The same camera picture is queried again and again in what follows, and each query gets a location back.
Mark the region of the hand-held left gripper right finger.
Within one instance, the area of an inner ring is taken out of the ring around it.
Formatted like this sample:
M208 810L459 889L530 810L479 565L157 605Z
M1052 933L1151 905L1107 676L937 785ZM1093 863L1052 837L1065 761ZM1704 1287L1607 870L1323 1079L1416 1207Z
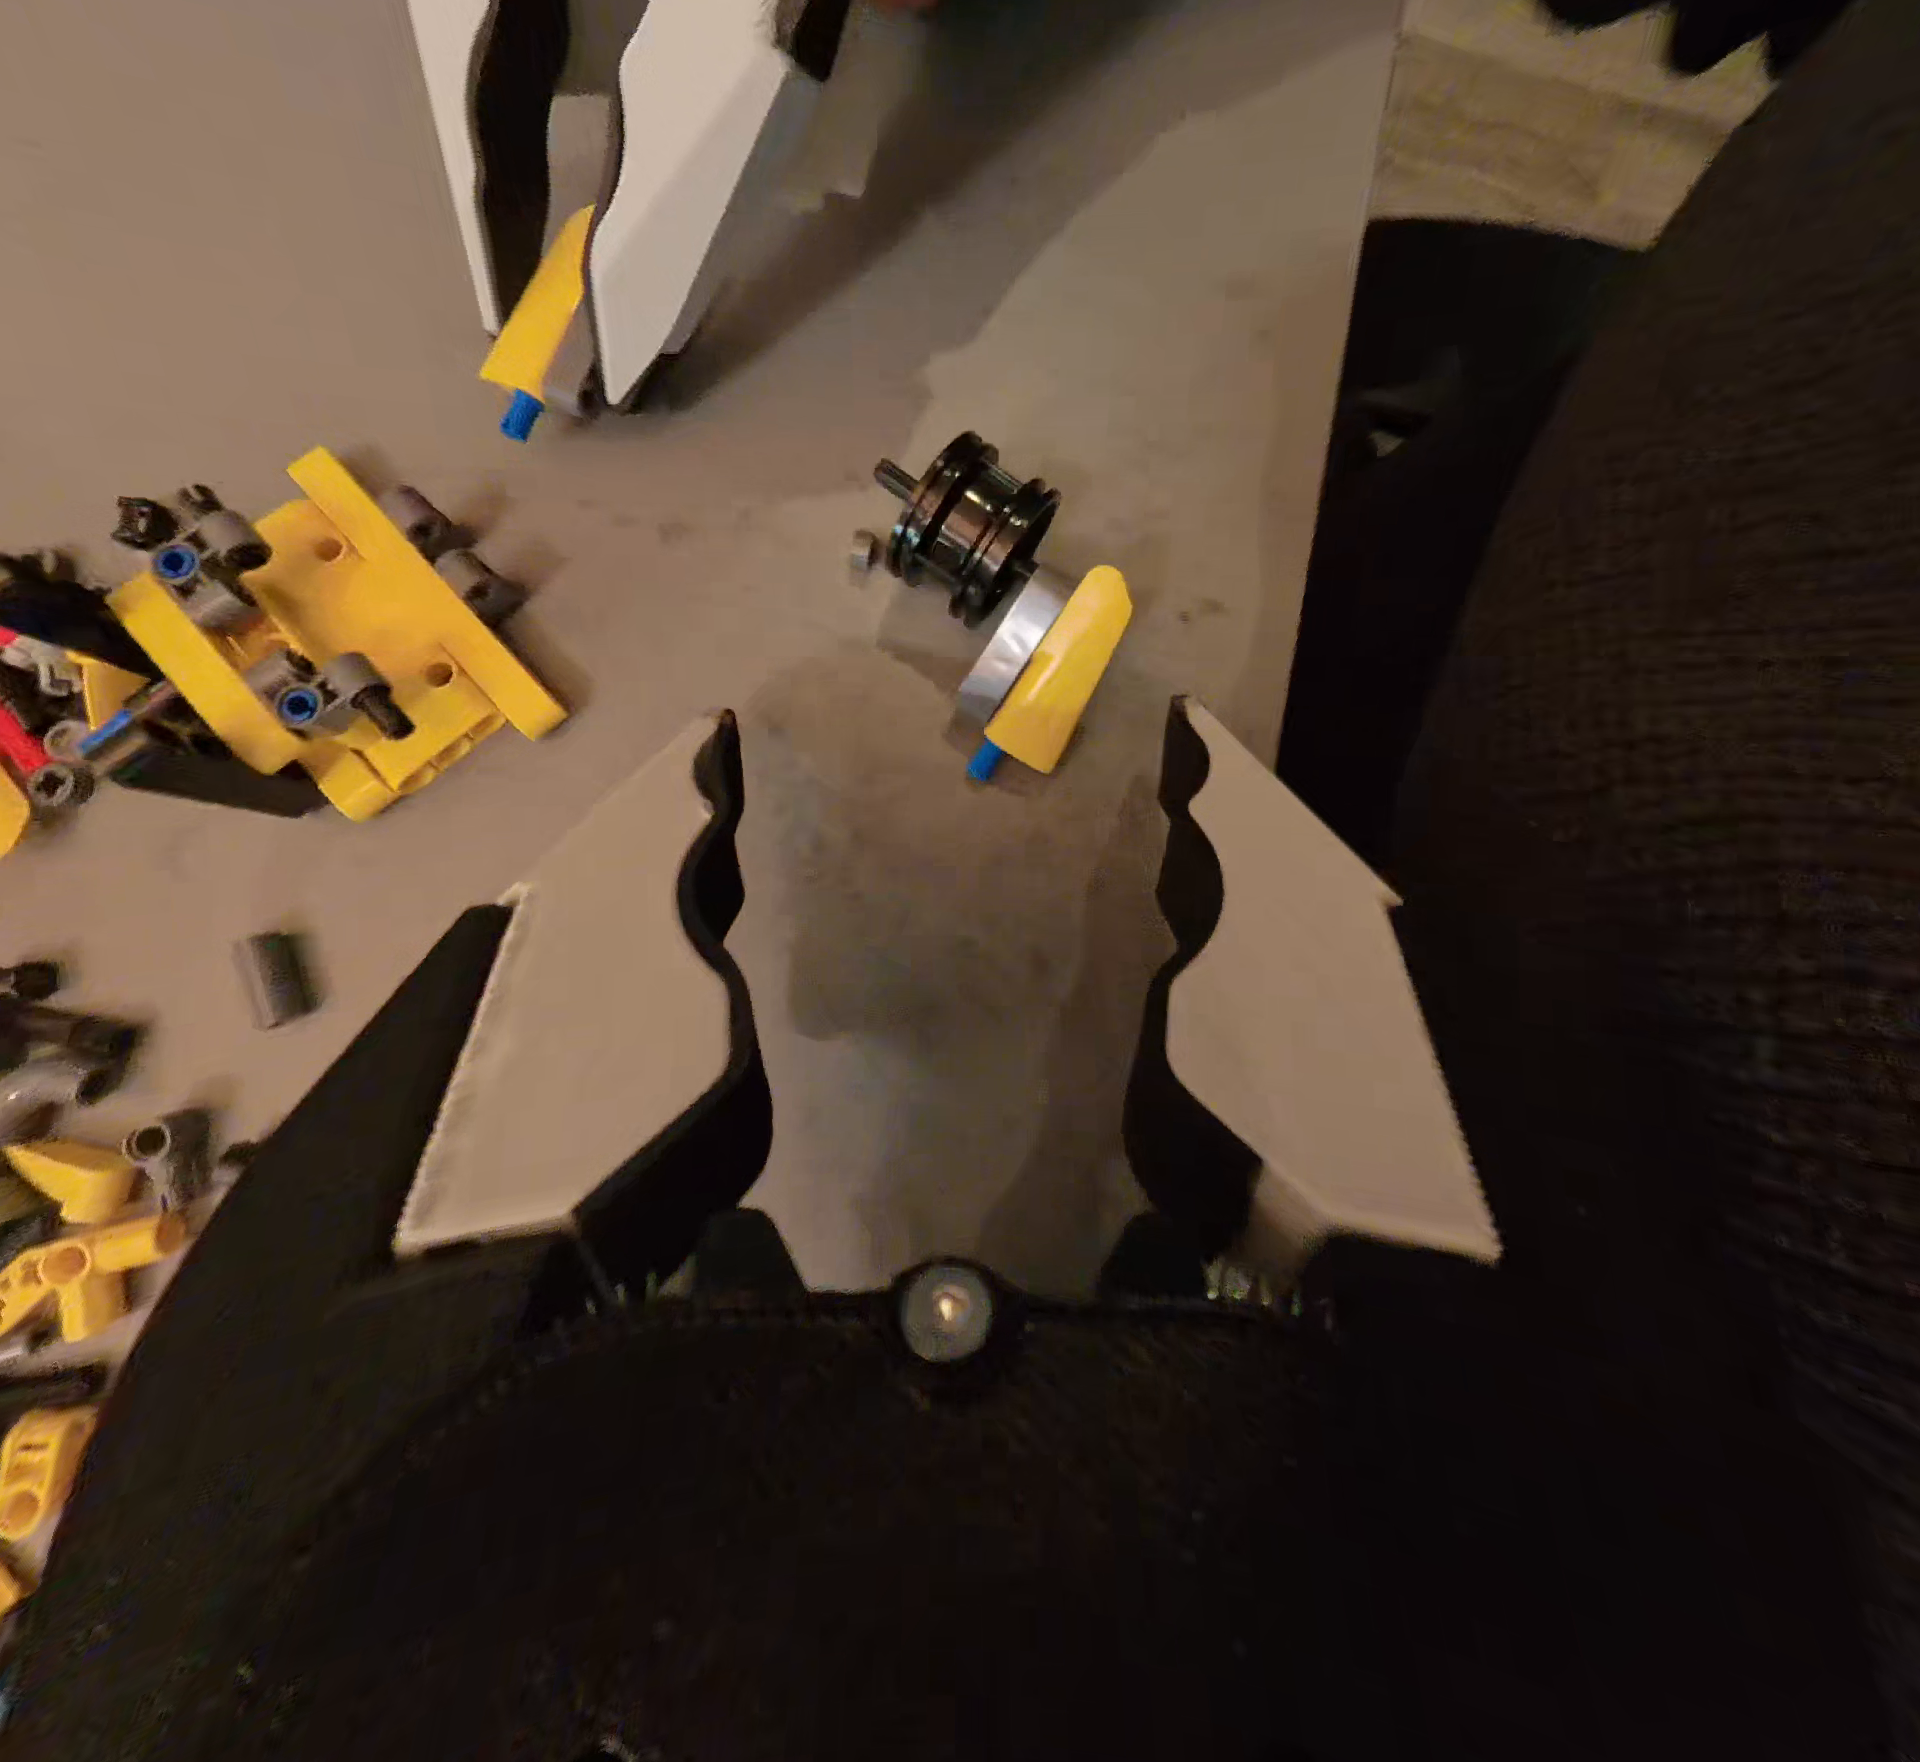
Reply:
M1395 927L1398 894L1199 700L1165 722L1127 1164L1205 1269L1340 1241L1494 1269L1503 1239Z

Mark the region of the person's right forearm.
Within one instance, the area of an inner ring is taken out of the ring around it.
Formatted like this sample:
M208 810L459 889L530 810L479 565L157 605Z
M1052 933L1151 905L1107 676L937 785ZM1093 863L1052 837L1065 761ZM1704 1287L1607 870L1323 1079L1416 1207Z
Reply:
M1340 1241L1253 1392L1260 1759L1916 1759L1916 0L1779 74L1505 483L1358 481L1320 700L1505 1242Z

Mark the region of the yellow panel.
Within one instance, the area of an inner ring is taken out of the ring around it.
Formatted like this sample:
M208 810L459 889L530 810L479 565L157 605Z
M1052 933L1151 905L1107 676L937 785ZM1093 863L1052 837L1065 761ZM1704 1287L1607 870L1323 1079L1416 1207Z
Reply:
M596 381L589 247L596 209L570 214L492 339L479 377L502 398L498 430L526 444L555 412L580 419Z

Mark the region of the yellow toy brick frame assembly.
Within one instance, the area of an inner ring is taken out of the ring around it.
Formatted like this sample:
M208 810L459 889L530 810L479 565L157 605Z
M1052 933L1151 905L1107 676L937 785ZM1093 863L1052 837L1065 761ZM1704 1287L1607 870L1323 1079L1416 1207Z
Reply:
M452 518L406 486L376 494L326 449L288 477L292 499L259 518L180 491L108 592L173 710L247 775L294 781L354 825L498 735L540 743L567 722L502 632L523 590Z

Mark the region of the black wheel assembly yellow panels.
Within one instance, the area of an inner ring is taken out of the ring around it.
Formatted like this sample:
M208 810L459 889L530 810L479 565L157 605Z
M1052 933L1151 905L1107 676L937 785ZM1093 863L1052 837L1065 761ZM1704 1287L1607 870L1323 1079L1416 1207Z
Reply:
M919 474L882 458L874 483L897 502L881 568L941 590L948 617L981 639L954 696L968 781L987 786L1012 767L1055 777L1134 623L1127 577L1046 567L1060 491L1006 470L979 432L956 434Z

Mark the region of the dark grey tube brick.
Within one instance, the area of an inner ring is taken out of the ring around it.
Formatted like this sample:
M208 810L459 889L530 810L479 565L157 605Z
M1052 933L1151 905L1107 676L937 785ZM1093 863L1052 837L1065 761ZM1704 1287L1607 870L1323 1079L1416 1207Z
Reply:
M324 1005L309 945L298 931L269 928L247 934L238 941L234 958L259 1030L284 1030Z

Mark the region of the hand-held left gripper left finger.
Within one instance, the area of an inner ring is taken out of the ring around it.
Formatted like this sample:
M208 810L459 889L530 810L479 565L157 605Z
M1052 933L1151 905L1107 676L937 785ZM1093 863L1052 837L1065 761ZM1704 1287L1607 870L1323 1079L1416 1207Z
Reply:
M560 1237L598 1287L659 1287L754 1189L773 1095L729 953L745 791L738 718L699 718L500 900L396 1259Z

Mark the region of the pile of toy brick parts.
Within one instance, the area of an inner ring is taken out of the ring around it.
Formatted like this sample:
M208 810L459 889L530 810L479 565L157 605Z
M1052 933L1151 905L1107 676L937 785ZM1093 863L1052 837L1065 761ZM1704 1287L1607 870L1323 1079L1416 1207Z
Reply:
M5 1625L39 1585L157 1294L213 1205L238 767L105 587L5 545Z

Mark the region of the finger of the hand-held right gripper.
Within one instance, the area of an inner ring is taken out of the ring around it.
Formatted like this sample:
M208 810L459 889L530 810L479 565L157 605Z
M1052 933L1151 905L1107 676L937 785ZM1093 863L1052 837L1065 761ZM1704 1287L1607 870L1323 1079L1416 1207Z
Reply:
M684 348L719 245L813 86L779 47L781 0L646 0L614 77L618 145L589 232L605 406Z
M474 301L498 334L542 258L569 0L405 0Z

